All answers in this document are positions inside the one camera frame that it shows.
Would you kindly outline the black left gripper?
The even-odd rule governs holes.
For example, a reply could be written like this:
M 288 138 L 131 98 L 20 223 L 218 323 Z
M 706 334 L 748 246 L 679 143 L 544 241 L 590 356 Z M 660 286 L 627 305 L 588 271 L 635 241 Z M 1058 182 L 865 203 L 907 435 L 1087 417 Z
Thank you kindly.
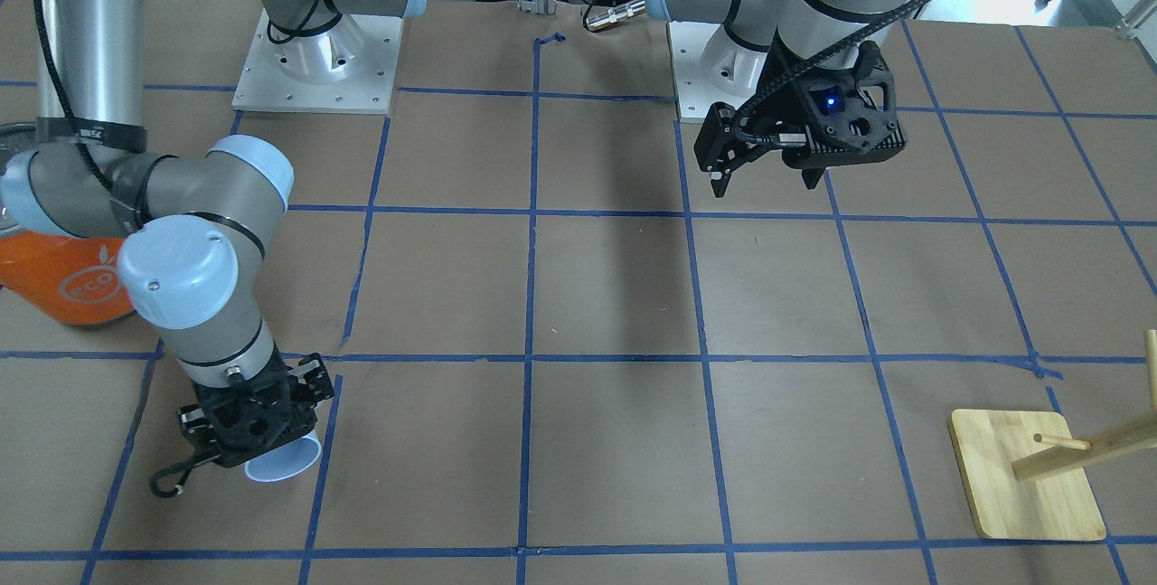
M 806 190 L 815 190 L 830 166 L 864 165 L 892 160 L 908 145 L 899 123 L 894 75 L 874 40 L 861 42 L 849 69 L 815 67 L 766 99 L 773 135 L 801 132 L 805 145 L 784 148 L 784 165 L 799 170 Z M 735 108 L 708 108 L 693 149 L 700 170 L 710 177 L 712 193 L 723 198 L 730 177 L 769 149 L 736 136 Z

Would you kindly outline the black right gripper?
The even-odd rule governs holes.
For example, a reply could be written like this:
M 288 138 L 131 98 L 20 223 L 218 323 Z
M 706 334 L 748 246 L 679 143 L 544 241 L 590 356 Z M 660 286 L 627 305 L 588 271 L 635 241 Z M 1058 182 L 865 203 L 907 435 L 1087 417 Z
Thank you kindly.
M 289 368 L 274 354 L 259 373 L 227 387 L 192 386 L 196 403 L 178 410 L 180 432 L 193 449 L 192 466 L 216 462 L 233 468 L 305 436 L 317 424 L 315 407 L 334 397 L 334 383 L 320 354 Z

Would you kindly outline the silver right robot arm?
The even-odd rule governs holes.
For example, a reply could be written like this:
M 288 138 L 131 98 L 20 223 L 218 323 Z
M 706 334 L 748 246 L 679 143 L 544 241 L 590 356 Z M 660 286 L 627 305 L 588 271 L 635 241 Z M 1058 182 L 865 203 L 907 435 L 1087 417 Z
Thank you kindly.
M 293 477 L 320 458 L 315 409 L 334 397 L 318 354 L 286 365 L 253 294 L 294 170 L 260 136 L 200 160 L 147 151 L 142 1 L 34 0 L 40 116 L 5 165 L 3 207 L 34 234 L 123 239 L 120 283 L 197 397 L 178 412 L 193 453 L 163 475 L 215 462 Z

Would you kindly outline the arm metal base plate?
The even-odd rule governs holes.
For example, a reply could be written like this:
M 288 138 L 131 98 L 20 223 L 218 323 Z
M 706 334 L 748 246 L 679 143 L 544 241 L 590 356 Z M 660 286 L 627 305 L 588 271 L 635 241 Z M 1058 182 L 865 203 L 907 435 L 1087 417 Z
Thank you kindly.
M 722 24 L 668 24 L 676 99 L 681 123 L 702 123 L 712 103 L 739 106 L 756 94 L 767 54 L 731 40 Z
M 233 108 L 283 114 L 389 114 L 405 20 L 346 15 L 325 34 L 272 42 L 261 14 Z

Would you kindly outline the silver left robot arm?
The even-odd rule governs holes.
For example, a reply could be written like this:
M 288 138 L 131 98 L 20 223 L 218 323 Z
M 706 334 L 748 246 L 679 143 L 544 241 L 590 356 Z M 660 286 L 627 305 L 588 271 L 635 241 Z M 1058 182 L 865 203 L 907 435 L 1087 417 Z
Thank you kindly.
M 893 160 L 908 147 L 889 28 L 933 0 L 644 0 L 653 18 L 717 24 L 735 49 L 764 57 L 756 90 L 707 108 L 694 145 L 712 193 L 778 151 L 815 188 L 832 166 Z

